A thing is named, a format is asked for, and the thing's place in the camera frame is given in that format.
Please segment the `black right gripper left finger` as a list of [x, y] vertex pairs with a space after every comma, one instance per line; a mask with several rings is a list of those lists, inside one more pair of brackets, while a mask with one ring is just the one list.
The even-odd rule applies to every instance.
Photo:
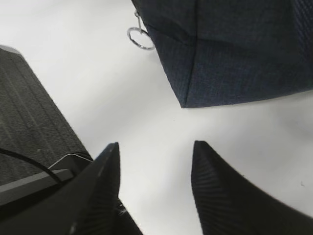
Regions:
[[67, 154], [41, 173], [0, 187], [3, 235], [139, 235], [118, 194], [120, 151]]

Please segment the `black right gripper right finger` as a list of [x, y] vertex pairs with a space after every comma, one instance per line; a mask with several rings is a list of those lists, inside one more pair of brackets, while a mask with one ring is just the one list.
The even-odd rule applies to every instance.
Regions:
[[265, 193], [195, 141], [191, 185], [205, 235], [311, 235], [313, 219]]

